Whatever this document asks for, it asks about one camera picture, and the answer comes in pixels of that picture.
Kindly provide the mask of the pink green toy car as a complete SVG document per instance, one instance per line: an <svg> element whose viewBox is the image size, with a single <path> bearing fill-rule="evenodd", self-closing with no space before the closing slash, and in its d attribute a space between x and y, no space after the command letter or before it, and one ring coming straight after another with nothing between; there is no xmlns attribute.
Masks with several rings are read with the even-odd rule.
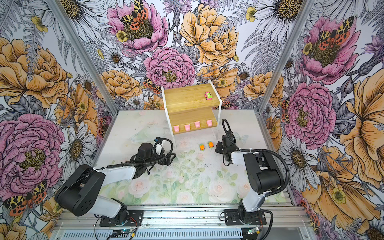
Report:
<svg viewBox="0 0 384 240"><path fill-rule="evenodd" d="M205 93L205 98L206 98L207 101L210 101L210 100L212 100L213 96L212 96L212 94L210 92L206 92Z"/></svg>

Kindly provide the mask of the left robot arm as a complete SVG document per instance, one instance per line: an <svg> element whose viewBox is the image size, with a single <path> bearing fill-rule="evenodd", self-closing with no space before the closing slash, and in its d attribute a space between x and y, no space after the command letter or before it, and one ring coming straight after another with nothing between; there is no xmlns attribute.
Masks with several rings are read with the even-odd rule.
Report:
<svg viewBox="0 0 384 240"><path fill-rule="evenodd" d="M150 174L155 165L169 166L176 157L173 142L160 137L154 142L141 144L137 154L125 163L98 169L87 164L79 166L57 190L55 201L77 217L90 213L112 225L123 226L127 222L137 225L138 221L129 213L127 205L101 196L100 191L106 185Z"/></svg>

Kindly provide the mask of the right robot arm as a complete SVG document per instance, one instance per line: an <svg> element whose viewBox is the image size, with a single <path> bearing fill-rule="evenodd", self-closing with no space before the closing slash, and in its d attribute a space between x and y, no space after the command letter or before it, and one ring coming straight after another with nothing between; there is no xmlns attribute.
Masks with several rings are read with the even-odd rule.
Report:
<svg viewBox="0 0 384 240"><path fill-rule="evenodd" d="M262 205L270 195L284 186L285 176L275 161L275 153L261 149L240 149L232 135L223 135L215 152L223 156L224 162L243 166L246 169L250 190L241 198L238 208L224 210L227 226L265 225Z"/></svg>

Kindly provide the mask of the wooden two-tier shelf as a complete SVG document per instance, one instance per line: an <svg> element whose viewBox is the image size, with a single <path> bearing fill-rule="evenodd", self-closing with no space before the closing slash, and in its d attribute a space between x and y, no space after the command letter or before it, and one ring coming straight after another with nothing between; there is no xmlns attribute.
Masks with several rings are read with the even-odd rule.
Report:
<svg viewBox="0 0 384 240"><path fill-rule="evenodd" d="M210 129L214 139L218 139L221 125L221 112L223 101L217 92L213 82L207 84L186 86L175 89L162 90L164 110L175 147L178 146L176 135ZM212 100L207 101L205 93L210 92ZM207 120L212 120L213 125L207 126ZM195 122L200 121L201 127L196 128ZM185 131L185 125L190 124L191 130ZM174 126L179 125L180 131L174 132Z"/></svg>

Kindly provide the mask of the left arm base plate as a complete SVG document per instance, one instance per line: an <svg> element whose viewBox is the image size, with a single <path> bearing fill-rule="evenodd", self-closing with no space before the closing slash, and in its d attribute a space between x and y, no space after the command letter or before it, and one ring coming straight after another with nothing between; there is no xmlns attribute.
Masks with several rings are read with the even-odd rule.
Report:
<svg viewBox="0 0 384 240"><path fill-rule="evenodd" d="M100 227L140 227L143 215L143 210L125 210L114 218L102 217Z"/></svg>

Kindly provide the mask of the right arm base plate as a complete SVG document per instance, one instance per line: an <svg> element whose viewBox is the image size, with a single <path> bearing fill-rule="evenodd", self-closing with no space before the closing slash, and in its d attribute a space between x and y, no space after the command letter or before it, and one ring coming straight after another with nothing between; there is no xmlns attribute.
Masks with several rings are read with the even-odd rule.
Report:
<svg viewBox="0 0 384 240"><path fill-rule="evenodd" d="M266 225L267 220L263 211L255 211L252 213L238 209L225 209L224 218L227 226L240 225Z"/></svg>

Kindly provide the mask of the aluminium frame rail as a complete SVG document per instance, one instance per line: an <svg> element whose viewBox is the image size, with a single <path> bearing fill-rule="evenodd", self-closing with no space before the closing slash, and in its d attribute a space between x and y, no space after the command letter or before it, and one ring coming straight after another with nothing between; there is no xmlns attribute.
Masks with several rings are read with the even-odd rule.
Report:
<svg viewBox="0 0 384 240"><path fill-rule="evenodd" d="M266 204L263 207L273 213L273 227L275 228L301 228L309 227L310 220L303 207L294 207L290 204ZM131 206L130 212L142 210L143 214L136 217L136 223L130 227L138 226L144 229L192 229L192 228L225 228L227 224L226 211L238 211L236 205L186 205L186 206ZM121 229L123 226L100 226L93 214L76 217L69 211L63 211L59 217L55 230L102 230Z"/></svg>

